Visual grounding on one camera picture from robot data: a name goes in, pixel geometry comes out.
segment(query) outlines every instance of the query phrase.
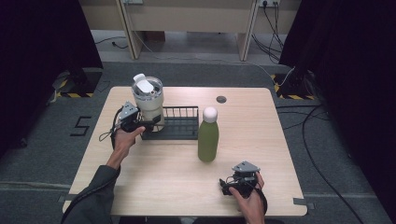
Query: desk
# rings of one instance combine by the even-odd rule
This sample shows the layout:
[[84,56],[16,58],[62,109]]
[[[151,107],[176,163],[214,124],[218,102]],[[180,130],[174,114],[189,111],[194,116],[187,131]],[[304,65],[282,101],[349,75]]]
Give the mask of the desk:
[[140,31],[237,33],[241,61],[245,61],[258,0],[144,0],[143,5],[117,0],[133,59],[143,39]]
[[[197,156],[196,140],[141,140],[121,165],[115,187],[115,216],[241,216],[232,196],[222,195],[219,178],[233,174],[232,167],[250,161],[262,168],[267,216],[303,216],[306,206],[271,93],[264,88],[164,87],[166,106],[198,105],[200,120],[205,107],[219,111],[219,148],[211,163]],[[219,104],[218,96],[227,102]],[[115,87],[88,144],[70,194],[90,183],[97,167],[106,164],[111,143],[99,135],[111,127],[114,114],[125,101],[134,103],[130,87]],[[70,204],[66,201],[64,210]]]

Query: black curtain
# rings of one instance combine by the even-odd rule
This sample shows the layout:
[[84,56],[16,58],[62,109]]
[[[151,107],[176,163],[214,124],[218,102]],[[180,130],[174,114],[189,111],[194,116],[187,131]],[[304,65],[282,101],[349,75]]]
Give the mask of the black curtain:
[[303,0],[280,63],[315,73],[350,154],[396,223],[395,9],[394,0]]
[[103,67],[78,0],[0,6],[1,150],[29,132],[63,71]]

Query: white bottle cap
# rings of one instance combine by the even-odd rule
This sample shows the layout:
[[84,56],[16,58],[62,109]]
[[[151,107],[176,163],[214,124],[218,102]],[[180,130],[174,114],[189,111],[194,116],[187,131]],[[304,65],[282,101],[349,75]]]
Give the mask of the white bottle cap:
[[204,109],[204,121],[208,123],[213,123],[218,120],[218,110],[213,107],[207,107]]
[[144,93],[150,93],[154,90],[154,86],[146,80],[146,76],[142,73],[134,76],[134,82],[137,88]]

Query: wooden tabletop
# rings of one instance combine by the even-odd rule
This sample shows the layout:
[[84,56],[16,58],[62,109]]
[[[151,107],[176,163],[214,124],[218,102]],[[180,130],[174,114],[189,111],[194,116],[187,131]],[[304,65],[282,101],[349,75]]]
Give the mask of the wooden tabletop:
[[[199,120],[207,106],[219,111],[219,147],[214,161],[198,159],[196,140],[142,140],[136,138],[122,162],[115,187],[112,215],[115,216],[209,216],[237,217],[237,203],[224,196],[219,179],[233,174],[241,161],[261,168],[263,192],[268,200],[267,216],[303,216],[302,199],[271,93],[264,88],[164,87],[164,106],[198,105]],[[225,96],[220,104],[216,98]],[[110,139],[99,141],[109,130],[117,110],[130,101],[130,87],[110,91],[93,131],[70,194],[78,194],[92,180],[99,165],[106,164],[112,148]],[[70,204],[66,201],[64,210]]]

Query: black sleeve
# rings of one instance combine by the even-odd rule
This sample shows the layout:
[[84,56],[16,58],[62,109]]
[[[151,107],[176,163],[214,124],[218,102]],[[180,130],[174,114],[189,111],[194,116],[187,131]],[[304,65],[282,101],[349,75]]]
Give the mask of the black sleeve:
[[99,166],[91,184],[76,196],[64,212],[62,223],[110,223],[113,190],[119,175],[120,169]]

